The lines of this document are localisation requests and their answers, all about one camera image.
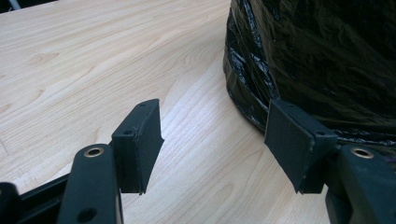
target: light wood surface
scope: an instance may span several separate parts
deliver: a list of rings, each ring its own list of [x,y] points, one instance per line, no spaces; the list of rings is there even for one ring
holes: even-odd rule
[[[0,181],[20,193],[107,143],[159,98],[165,142],[125,223],[328,223],[233,105],[222,57],[230,1],[62,0],[0,15]]]

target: black plastic bag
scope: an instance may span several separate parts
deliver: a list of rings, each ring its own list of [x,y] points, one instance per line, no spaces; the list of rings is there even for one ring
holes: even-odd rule
[[[270,99],[280,98],[341,143],[395,160],[393,0],[233,0],[223,67],[233,101],[261,130]]]

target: wooden table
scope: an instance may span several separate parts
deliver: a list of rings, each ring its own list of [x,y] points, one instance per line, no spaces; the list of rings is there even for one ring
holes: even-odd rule
[[[222,58],[230,1],[62,0],[0,15],[0,177],[20,193],[107,143],[159,98],[165,142],[126,223],[328,223],[295,194],[234,106]]]

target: garbage bag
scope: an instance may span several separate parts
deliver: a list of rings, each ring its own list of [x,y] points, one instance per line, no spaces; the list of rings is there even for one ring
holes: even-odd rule
[[[281,99],[396,161],[393,0],[232,0],[225,45],[228,93],[261,130]]]

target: tabletop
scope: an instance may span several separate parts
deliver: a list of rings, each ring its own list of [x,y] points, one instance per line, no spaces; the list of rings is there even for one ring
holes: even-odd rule
[[[24,193],[132,108],[160,99],[165,139],[125,223],[329,223],[237,110],[222,58],[230,1],[62,0],[0,15],[0,177]]]

